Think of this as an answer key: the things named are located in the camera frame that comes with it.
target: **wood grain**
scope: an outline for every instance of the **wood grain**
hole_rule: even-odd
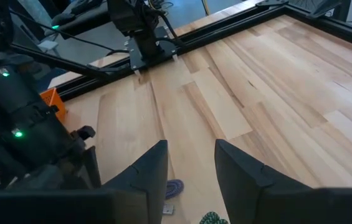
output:
[[[163,223],[227,218],[216,138],[311,187],[352,187],[352,45],[287,16],[66,105],[68,127],[95,125],[104,181],[168,140],[168,178],[185,190]]]

